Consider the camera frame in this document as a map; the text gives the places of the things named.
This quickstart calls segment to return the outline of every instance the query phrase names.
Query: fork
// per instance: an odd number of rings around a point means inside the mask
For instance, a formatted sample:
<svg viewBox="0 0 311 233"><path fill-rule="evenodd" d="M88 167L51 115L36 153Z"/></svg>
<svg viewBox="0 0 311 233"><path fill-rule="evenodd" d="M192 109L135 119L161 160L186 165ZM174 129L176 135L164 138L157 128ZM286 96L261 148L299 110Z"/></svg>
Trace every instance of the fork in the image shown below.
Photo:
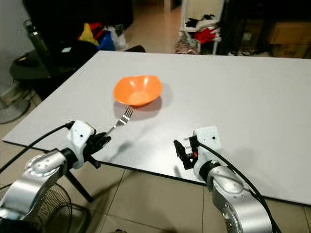
<svg viewBox="0 0 311 233"><path fill-rule="evenodd" d="M126 123L130 120L132 114L133 109L131 108L131 106L128 105L123 116L121 116L117 123L104 136L107 137L118 126L126 125Z"/></svg>

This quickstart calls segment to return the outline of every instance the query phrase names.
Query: wall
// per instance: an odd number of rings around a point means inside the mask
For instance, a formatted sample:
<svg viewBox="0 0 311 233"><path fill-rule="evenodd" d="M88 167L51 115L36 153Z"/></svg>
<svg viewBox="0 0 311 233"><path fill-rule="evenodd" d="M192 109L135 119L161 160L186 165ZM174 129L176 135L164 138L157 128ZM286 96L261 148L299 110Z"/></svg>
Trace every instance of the wall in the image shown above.
<svg viewBox="0 0 311 233"><path fill-rule="evenodd" d="M201 19L203 15L218 14L220 0L188 0L187 18Z"/></svg>
<svg viewBox="0 0 311 233"><path fill-rule="evenodd" d="M0 96L14 86L9 73L13 60L33 49L22 26L28 18L22 0L0 0Z"/></svg>

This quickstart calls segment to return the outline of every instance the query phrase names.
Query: white table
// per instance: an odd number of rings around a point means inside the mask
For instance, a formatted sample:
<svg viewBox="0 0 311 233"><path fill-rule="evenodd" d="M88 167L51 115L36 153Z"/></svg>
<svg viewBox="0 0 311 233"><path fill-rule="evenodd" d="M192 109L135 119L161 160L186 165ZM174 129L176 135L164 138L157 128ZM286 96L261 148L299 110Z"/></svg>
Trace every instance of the white table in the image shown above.
<svg viewBox="0 0 311 233"><path fill-rule="evenodd" d="M197 182L173 140L216 125L222 154L263 195L311 204L310 60L101 51L3 140L28 145L69 119L107 131L125 109L114 102L115 84L139 74L161 79L161 97L116 129L96 159ZM66 133L37 147L62 149Z"/></svg>

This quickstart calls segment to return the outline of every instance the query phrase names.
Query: yellow cloth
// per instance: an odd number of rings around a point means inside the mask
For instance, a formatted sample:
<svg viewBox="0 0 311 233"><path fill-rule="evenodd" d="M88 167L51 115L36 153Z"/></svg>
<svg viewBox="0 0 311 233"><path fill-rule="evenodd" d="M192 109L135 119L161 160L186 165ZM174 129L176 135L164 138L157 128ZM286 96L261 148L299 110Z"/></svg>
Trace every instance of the yellow cloth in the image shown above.
<svg viewBox="0 0 311 233"><path fill-rule="evenodd" d="M93 33L88 23L84 24L84 30L79 38L79 40L91 42L92 44L99 46L97 40L93 38Z"/></svg>

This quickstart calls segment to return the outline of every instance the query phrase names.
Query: cardboard box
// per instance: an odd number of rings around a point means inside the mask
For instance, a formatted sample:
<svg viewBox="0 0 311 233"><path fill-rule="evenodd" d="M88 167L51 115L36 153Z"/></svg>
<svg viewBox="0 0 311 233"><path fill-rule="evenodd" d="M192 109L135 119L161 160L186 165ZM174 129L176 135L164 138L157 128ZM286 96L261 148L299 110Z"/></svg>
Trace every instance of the cardboard box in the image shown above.
<svg viewBox="0 0 311 233"><path fill-rule="evenodd" d="M304 58L308 45L274 45L272 54L274 57Z"/></svg>
<svg viewBox="0 0 311 233"><path fill-rule="evenodd" d="M270 44L311 44L311 23L276 23L269 36Z"/></svg>
<svg viewBox="0 0 311 233"><path fill-rule="evenodd" d="M258 43L263 25L262 19L248 19L244 28L241 47L254 50Z"/></svg>

